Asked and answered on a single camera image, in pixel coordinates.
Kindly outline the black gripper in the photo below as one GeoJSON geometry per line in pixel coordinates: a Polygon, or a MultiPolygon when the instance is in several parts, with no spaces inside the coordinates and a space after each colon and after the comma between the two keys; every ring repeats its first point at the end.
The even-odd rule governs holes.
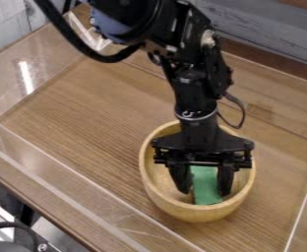
{"type": "Polygon", "coordinates": [[[201,117],[176,116],[180,130],[150,142],[153,160],[169,166],[176,188],[184,194],[192,187],[188,165],[217,166],[217,193],[225,197],[231,193],[235,169],[252,167],[255,144],[220,128],[216,113],[201,117]]]}

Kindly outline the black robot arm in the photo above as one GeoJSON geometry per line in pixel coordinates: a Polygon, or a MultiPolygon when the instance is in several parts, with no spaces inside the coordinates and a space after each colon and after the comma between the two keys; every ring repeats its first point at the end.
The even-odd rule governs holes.
{"type": "Polygon", "coordinates": [[[122,49],[105,55],[93,49],[70,28],[49,0],[34,0],[72,46],[102,63],[124,60],[142,50],[160,66],[175,93],[177,133],[150,141],[153,160],[165,165],[179,191],[193,188],[193,166],[213,166],[220,196],[231,192],[235,172],[252,166],[253,143],[231,135],[217,121],[217,101],[228,94],[232,69],[220,50],[211,20],[187,0],[82,0],[90,6],[92,26],[122,49]]]}

